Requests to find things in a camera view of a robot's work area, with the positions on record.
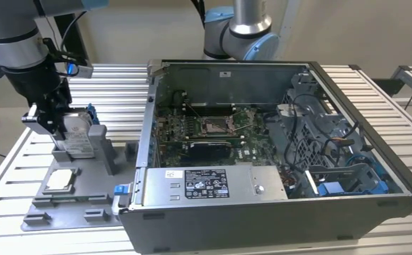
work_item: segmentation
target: robotic arm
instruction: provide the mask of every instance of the robotic arm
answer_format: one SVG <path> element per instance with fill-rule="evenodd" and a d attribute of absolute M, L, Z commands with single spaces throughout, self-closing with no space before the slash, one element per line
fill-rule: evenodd
<path fill-rule="evenodd" d="M 60 73 L 55 64 L 71 63 L 79 72 L 88 63 L 59 51 L 51 39 L 43 39 L 35 19 L 107 5 L 108 0 L 0 0 L 0 70 L 31 107 L 23 122 L 56 140 L 64 139 L 63 113 L 72 101 L 66 77 L 74 75 Z"/>
<path fill-rule="evenodd" d="M 72 102 L 67 77 L 83 74 L 88 61 L 56 49 L 43 38 L 35 19 L 106 7 L 108 0 L 0 0 L 0 75 L 7 75 L 28 101 L 22 120 L 55 141 L 66 139 L 63 117 Z M 234 7 L 216 7 L 204 17 L 204 54 L 208 59 L 270 60 L 279 45 L 271 33 L 264 0 L 235 0 Z M 76 66 L 74 74 L 58 71 L 56 63 Z"/>

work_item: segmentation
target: aluminum extrusion table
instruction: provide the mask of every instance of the aluminum extrusion table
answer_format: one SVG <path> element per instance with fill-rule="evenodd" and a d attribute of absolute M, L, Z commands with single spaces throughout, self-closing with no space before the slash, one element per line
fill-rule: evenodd
<path fill-rule="evenodd" d="M 412 117 L 361 70 L 350 66 L 323 68 L 412 171 Z M 94 103 L 115 145 L 139 139 L 147 88 L 144 65 L 95 65 L 92 79 L 71 80 L 74 106 Z M 52 148 L 51 138 L 27 129 L 0 166 L 0 254 L 135 254 L 123 227 L 20 230 L 32 197 L 54 160 Z M 412 254 L 412 214 L 387 220 L 359 240 L 199 253 Z"/>

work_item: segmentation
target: blue plastic clip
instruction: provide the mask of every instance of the blue plastic clip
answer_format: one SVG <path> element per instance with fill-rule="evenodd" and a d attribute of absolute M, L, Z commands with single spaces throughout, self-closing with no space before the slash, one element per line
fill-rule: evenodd
<path fill-rule="evenodd" d="M 116 185 L 114 189 L 114 194 L 116 196 L 124 196 L 130 194 L 130 185 L 128 184 L 122 184 Z"/>

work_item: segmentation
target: white wall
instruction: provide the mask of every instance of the white wall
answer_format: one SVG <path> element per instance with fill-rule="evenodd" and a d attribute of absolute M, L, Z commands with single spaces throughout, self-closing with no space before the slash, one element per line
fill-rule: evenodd
<path fill-rule="evenodd" d="M 278 33 L 286 0 L 267 0 Z M 206 9 L 232 0 L 206 0 Z M 150 59 L 200 59 L 204 30 L 190 0 L 112 0 L 88 13 L 80 27 L 90 58 L 96 63 L 146 64 Z"/>
<path fill-rule="evenodd" d="M 358 64 L 390 77 L 412 65 L 412 0 L 302 0 L 283 58 Z"/>

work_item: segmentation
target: warning label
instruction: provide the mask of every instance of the warning label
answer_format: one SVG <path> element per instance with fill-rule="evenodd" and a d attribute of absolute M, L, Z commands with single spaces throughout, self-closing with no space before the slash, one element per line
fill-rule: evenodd
<path fill-rule="evenodd" d="M 230 198 L 226 169 L 186 170 L 184 180 L 188 199 Z"/>

